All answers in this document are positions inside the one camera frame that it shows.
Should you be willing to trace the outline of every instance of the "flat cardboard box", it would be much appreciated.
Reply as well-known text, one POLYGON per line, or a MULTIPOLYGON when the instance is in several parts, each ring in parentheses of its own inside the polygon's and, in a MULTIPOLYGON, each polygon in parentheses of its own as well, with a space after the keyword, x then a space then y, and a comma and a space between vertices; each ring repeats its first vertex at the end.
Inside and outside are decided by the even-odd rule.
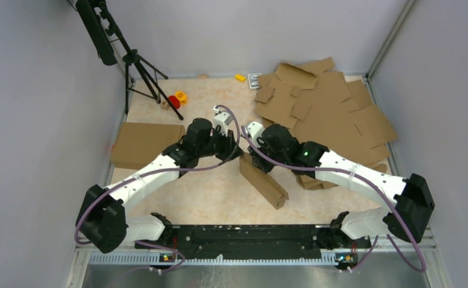
POLYGON ((123 123, 110 161, 117 168, 139 170, 185 134, 183 125, 123 123))
POLYGON ((275 209, 282 208, 289 199, 287 191, 271 175, 253 167, 252 157, 247 153, 239 158, 239 171, 275 209))
MULTIPOLYGON (((314 141, 376 170, 390 153, 386 143, 397 138, 388 119, 372 103, 363 81, 346 82, 333 71, 333 59, 302 65, 280 63, 274 73, 259 76, 255 113, 263 123, 278 123, 300 142, 314 141)), ((298 177, 307 189, 334 184, 298 177)))

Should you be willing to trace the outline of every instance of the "black tripod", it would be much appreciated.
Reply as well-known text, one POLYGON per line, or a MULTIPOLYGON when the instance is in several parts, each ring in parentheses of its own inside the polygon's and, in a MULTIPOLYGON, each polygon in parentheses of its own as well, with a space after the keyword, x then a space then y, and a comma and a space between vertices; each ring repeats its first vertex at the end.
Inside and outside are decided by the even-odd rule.
POLYGON ((104 1, 100 1, 98 3, 99 8, 101 9, 100 16, 104 19, 107 19, 109 21, 109 27, 105 29, 105 32, 107 35, 112 36, 113 34, 116 34, 118 37, 117 40, 121 42, 123 48, 126 50, 126 55, 122 58, 122 60, 125 63, 125 113, 128 114, 128 93, 129 91, 134 91, 136 93, 142 94, 144 96, 147 96, 149 98, 153 98, 156 100, 158 104, 161 103, 160 95, 163 96, 165 101, 169 104, 170 108, 176 112, 177 116, 179 117, 180 120, 183 120, 183 116, 178 112, 176 107, 169 101, 163 90, 161 90, 160 86, 158 85, 158 82, 155 80, 156 78, 156 73, 160 74, 164 79, 168 79, 168 77, 163 74, 160 70, 156 69, 151 63, 149 63, 146 59, 144 59, 142 56, 140 56, 137 52, 137 49, 131 49, 126 40, 124 39, 121 30, 117 26, 116 22, 114 21, 114 18, 110 14, 110 12, 107 9, 107 5, 105 4, 104 1), (144 62, 147 66, 151 67, 155 71, 155 78, 153 78, 149 72, 146 70, 146 68, 142 65, 140 62, 144 62), (139 72, 140 76, 142 77, 142 80, 144 83, 146 83, 146 86, 149 88, 149 91, 151 92, 151 95, 148 95, 146 93, 142 93, 140 91, 137 91, 133 88, 130 88, 130 75, 129 75, 129 69, 131 65, 135 65, 135 68, 139 72), (153 86, 158 90, 158 94, 155 92, 153 86))

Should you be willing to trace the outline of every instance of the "yellow toy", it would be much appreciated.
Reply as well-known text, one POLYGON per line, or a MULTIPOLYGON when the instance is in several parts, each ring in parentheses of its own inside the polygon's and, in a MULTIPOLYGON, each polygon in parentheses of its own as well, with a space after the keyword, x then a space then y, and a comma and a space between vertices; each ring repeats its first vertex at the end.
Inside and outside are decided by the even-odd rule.
POLYGON ((234 78, 238 79, 241 82, 245 82, 246 77, 240 74, 236 74, 234 78))
POLYGON ((179 103, 181 105, 185 105, 185 104, 188 103, 188 98, 187 98, 187 96, 186 96, 186 94, 184 92, 178 91, 178 92, 176 92, 175 95, 176 95, 176 98, 179 100, 179 103))

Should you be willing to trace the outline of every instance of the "red disc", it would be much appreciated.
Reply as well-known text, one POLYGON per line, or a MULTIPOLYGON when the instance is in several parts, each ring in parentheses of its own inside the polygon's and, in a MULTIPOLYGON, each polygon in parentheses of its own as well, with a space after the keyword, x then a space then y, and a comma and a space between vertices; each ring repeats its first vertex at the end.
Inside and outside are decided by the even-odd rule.
POLYGON ((176 107, 176 109, 181 107, 179 100, 174 95, 169 96, 169 101, 172 103, 172 105, 174 105, 174 107, 176 107))

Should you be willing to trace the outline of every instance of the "white wall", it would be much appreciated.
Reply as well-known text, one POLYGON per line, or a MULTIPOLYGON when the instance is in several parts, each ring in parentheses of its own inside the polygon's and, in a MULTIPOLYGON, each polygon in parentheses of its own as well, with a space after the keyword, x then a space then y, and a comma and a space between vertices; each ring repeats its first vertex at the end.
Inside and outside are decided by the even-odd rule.
POLYGON ((62 287, 124 80, 65 0, 0 0, 0 287, 62 287))
POLYGON ((329 56, 347 73, 366 73, 405 3, 124 0, 107 5, 133 49, 169 76, 185 77, 267 73, 282 60, 329 56))
POLYGON ((373 84, 403 172, 429 183, 452 283, 468 287, 468 1, 420 1, 373 84))

